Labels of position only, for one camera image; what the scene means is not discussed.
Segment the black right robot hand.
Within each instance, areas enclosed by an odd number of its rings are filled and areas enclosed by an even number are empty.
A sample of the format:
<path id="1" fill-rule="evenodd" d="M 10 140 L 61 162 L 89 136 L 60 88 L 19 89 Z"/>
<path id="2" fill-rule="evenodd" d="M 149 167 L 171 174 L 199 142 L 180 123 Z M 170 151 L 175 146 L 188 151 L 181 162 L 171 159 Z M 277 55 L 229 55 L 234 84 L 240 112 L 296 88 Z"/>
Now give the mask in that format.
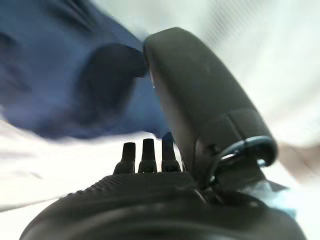
<path id="1" fill-rule="evenodd" d="M 144 55 L 172 135 L 123 145 L 112 175 L 44 209 L 23 240 L 303 240 L 298 223 L 242 189 L 268 185 L 277 144 L 242 87 L 192 33 L 150 35 Z"/>

